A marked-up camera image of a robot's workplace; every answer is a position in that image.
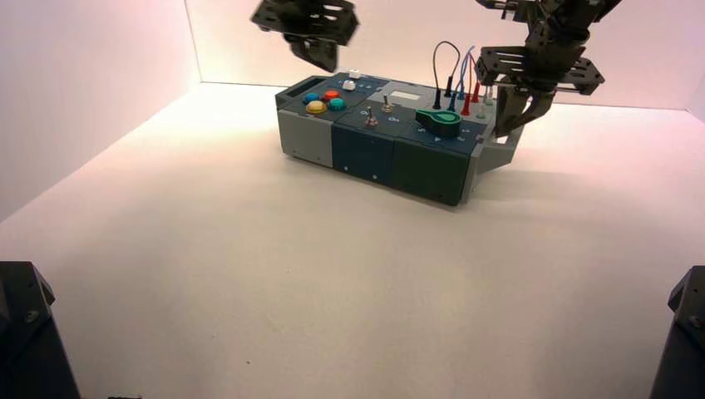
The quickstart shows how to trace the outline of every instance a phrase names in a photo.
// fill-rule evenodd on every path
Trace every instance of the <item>red plug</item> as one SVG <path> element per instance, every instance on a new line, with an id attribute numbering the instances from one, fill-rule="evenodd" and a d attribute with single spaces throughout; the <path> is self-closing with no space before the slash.
<path id="1" fill-rule="evenodd" d="M 475 83 L 475 92 L 472 94 L 472 102 L 480 102 L 480 83 Z"/>
<path id="2" fill-rule="evenodd" d="M 463 106 L 463 111 L 461 112 L 461 115 L 463 116 L 470 116 L 470 92 L 467 92 L 467 96 L 465 96 L 465 105 Z"/>

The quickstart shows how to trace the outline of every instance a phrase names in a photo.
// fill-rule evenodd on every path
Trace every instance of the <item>white backdrop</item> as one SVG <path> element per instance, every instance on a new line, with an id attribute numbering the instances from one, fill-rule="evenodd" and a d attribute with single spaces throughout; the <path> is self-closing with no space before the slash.
<path id="1" fill-rule="evenodd" d="M 698 90 L 695 92 L 690 104 L 688 104 L 688 111 L 701 121 L 705 121 L 705 76 L 703 76 Z"/>
<path id="2" fill-rule="evenodd" d="M 0 220 L 198 80 L 183 0 L 0 2 Z"/>
<path id="3" fill-rule="evenodd" d="M 431 53 L 440 40 L 462 47 L 514 46 L 527 34 L 525 25 L 502 21 L 474 0 L 353 2 L 361 26 L 342 49 L 341 67 L 399 80 L 432 84 Z M 203 79 L 288 86 L 321 74 L 295 59 L 281 35 L 261 32 L 249 21 L 258 3 L 187 0 Z M 607 84 L 592 97 L 561 95 L 559 101 L 685 108 L 705 71 L 703 21 L 702 0 L 624 0 L 593 26 L 585 53 Z"/>

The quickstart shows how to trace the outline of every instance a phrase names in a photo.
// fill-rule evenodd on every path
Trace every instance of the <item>green knob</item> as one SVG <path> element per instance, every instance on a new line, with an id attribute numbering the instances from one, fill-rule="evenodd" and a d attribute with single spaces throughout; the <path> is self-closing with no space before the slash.
<path id="1" fill-rule="evenodd" d="M 460 115 L 450 111 L 417 110 L 417 122 L 440 137 L 457 137 L 461 133 Z"/>

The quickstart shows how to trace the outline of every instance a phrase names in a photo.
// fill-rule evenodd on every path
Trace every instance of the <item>blue button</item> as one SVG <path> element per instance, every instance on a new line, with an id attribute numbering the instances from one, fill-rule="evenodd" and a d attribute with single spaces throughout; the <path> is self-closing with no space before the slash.
<path id="1" fill-rule="evenodd" d="M 345 109 L 345 100 L 342 98 L 333 98 L 328 103 L 328 109 L 331 111 L 342 111 Z"/>
<path id="2" fill-rule="evenodd" d="M 303 103 L 308 104 L 311 101 L 318 101 L 321 99 L 321 96 L 319 96 L 316 93 L 308 93 L 304 98 L 303 98 Z"/>

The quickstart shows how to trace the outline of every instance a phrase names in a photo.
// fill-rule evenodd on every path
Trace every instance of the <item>black cable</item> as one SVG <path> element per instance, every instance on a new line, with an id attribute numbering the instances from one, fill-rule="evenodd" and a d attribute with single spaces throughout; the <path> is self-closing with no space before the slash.
<path id="1" fill-rule="evenodd" d="M 456 50 L 456 53 L 458 54 L 458 59 L 456 61 L 455 67 L 453 67 L 453 74 L 451 75 L 451 77 L 453 77 L 456 74 L 456 70 L 458 69 L 458 64 L 461 63 L 461 51 L 458 50 L 458 47 L 456 47 L 455 44 L 448 42 L 446 40 L 436 44 L 436 48 L 433 50 L 433 77 L 436 78 L 436 89 L 437 90 L 440 90 L 441 88 L 438 86 L 438 72 L 436 71 L 436 54 L 438 53 L 438 48 L 440 46 L 442 46 L 443 44 L 447 44 L 448 46 L 453 47 Z"/>

